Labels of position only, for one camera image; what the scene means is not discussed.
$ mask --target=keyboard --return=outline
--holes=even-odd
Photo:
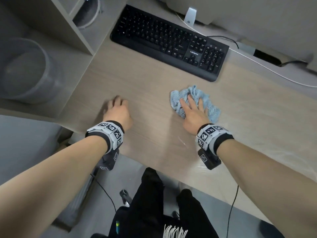
[[[144,55],[213,82],[229,46],[126,5],[110,39]]]

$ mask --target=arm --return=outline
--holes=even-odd
[[[127,101],[108,103],[104,121],[132,126]],[[106,141],[89,136],[50,156],[0,186],[2,237],[38,237],[79,192],[107,151]]]
[[[186,113],[184,128],[193,135],[210,123],[200,100],[181,100]],[[243,192],[285,237],[317,234],[317,183],[236,140],[226,140],[217,155]]]

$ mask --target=cleaning rag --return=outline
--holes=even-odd
[[[186,117],[184,109],[181,107],[179,100],[183,98],[185,102],[188,104],[188,94],[191,94],[196,104],[198,104],[199,98],[203,100],[204,109],[208,108],[208,118],[212,123],[216,123],[218,121],[220,115],[220,109],[217,108],[209,99],[209,95],[205,94],[200,89],[196,88],[196,85],[192,87],[185,88],[182,91],[174,90],[171,92],[171,106],[176,113],[181,116],[183,119]]]

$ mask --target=spacebar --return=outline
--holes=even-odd
[[[155,49],[155,50],[159,51],[159,45],[156,45],[154,43],[151,43],[149,41],[146,41],[146,40],[144,40],[142,38],[139,38],[139,37],[136,37],[136,36],[133,36],[131,39],[133,41],[136,41],[136,42],[140,43],[140,44],[143,44],[144,46],[147,46],[147,47],[150,47],[152,49]]]

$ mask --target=right hand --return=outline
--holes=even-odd
[[[204,124],[211,123],[208,119],[208,109],[204,111],[203,100],[200,98],[198,107],[192,96],[188,94],[188,103],[184,99],[180,99],[180,104],[185,111],[186,118],[183,122],[183,127],[191,134],[197,135],[197,132]]]
[[[103,115],[103,121],[113,120],[119,122],[124,132],[130,129],[133,125],[133,120],[128,109],[128,100],[121,99],[120,96],[108,102],[108,110]]]

